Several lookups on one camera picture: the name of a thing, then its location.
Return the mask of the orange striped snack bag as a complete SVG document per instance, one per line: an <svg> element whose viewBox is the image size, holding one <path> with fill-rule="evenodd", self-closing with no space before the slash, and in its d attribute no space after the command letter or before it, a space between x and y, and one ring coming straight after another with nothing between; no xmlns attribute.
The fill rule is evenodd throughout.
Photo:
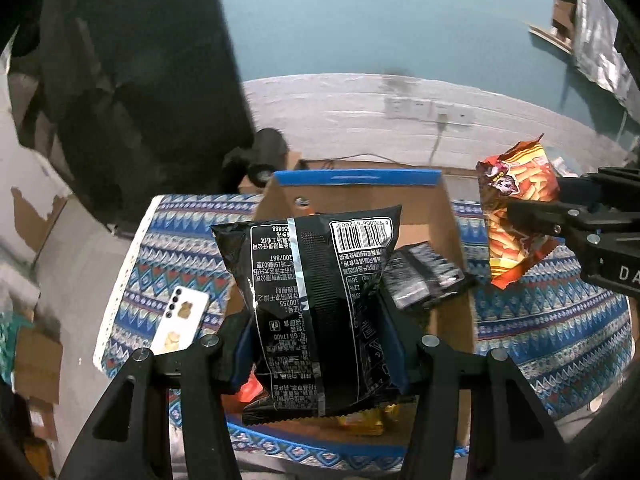
<svg viewBox="0 0 640 480"><path fill-rule="evenodd" d="M521 141L476 164L480 208L488 237L489 277L505 289L517 282L558 242L526 223L530 208L559 198L558 179L539 138Z"/></svg>

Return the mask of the red snack bag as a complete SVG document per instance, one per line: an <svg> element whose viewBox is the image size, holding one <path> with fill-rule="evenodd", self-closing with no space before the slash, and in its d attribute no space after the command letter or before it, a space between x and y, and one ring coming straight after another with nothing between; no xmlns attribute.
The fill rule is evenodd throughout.
<svg viewBox="0 0 640 480"><path fill-rule="evenodd" d="M254 370L252 370L247 381L244 382L237 393L222 397L222 405L226 413L239 414L248 404L265 396L268 396L268 392L257 379Z"/></svg>

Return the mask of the yellow long snack pack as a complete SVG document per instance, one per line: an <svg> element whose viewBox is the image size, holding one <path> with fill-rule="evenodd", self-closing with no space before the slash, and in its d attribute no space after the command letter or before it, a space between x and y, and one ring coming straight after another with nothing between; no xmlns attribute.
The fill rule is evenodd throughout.
<svg viewBox="0 0 640 480"><path fill-rule="evenodd" d="M336 421L343 430L355 436L378 437L398 423L400 411L399 404L384 403L370 410L337 416Z"/></svg>

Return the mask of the black snack bag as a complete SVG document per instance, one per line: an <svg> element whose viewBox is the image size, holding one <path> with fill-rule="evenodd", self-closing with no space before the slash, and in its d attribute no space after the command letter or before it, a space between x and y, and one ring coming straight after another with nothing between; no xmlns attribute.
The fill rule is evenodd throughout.
<svg viewBox="0 0 640 480"><path fill-rule="evenodd" d="M247 425L348 415L381 403L390 374L378 290L400 206L213 226L252 317L250 356L268 396Z"/></svg>
<svg viewBox="0 0 640 480"><path fill-rule="evenodd" d="M388 259L381 289L402 312L426 312L477 285L471 273L439 255L429 242L396 249Z"/></svg>

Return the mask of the white smartphone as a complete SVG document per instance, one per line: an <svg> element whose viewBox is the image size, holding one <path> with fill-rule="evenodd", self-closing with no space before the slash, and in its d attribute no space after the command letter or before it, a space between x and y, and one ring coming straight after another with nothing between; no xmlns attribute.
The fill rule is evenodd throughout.
<svg viewBox="0 0 640 480"><path fill-rule="evenodd" d="M207 292L176 286L151 342L154 356L186 350L194 341L208 304Z"/></svg>

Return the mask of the silver foil window cover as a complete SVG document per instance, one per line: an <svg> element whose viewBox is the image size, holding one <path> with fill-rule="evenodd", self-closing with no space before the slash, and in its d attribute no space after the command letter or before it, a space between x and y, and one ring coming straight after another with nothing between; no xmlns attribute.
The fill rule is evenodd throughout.
<svg viewBox="0 0 640 480"><path fill-rule="evenodd" d="M589 80L611 92L639 121L639 88L615 47L618 19L604 0L577 0L573 53L576 66Z"/></svg>

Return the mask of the patterned blue tablecloth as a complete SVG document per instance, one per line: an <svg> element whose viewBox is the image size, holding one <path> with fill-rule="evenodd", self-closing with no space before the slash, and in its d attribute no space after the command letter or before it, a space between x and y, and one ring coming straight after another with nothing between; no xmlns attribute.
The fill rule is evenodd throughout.
<svg viewBox="0 0 640 480"><path fill-rule="evenodd" d="M94 366L114 376L130 353L148 346L171 292L186 286L206 292L200 330L221 326L231 278L214 241L216 223L249 219L256 194L160 195L152 199L104 311ZM518 364L553 418L583 408L622 377L634 355L628 299L585 283L574 254L559 246L513 286L489 281L485 222L475 200L454 200L465 264L477 278L473 292L475 350L503 348ZM348 448L299 441L269 427L228 425L242 462L281 465L305 478L334 474L391 474L401 452L381 445Z"/></svg>

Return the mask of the blue cardboard box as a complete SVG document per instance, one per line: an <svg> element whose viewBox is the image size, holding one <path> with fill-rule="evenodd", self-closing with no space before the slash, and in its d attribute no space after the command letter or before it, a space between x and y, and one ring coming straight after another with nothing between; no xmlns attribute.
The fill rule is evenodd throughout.
<svg viewBox="0 0 640 480"><path fill-rule="evenodd" d="M230 379L255 376L264 388L244 424L350 415L419 394L430 305L401 306L384 278L398 267L402 233L454 263L461 246L438 183L423 198L395 180L389 171L381 186L315 188L303 192L313 214L214 227L243 300Z"/></svg>

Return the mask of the black speaker on box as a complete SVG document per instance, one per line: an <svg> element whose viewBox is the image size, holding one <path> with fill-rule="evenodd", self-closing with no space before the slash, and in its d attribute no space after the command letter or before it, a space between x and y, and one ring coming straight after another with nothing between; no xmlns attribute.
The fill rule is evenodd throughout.
<svg viewBox="0 0 640 480"><path fill-rule="evenodd" d="M254 135L250 148L234 148L222 163L218 180L224 193L238 192L244 178L258 190L264 188L276 171L285 170L288 144L279 130L262 128Z"/></svg>

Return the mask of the white wall sockets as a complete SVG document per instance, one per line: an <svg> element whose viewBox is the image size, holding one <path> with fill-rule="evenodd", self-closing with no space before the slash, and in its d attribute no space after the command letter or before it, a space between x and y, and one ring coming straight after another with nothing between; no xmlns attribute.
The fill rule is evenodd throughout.
<svg viewBox="0 0 640 480"><path fill-rule="evenodd" d="M385 116L392 119L411 119L470 126L475 122L471 107L433 100L388 96L384 100Z"/></svg>

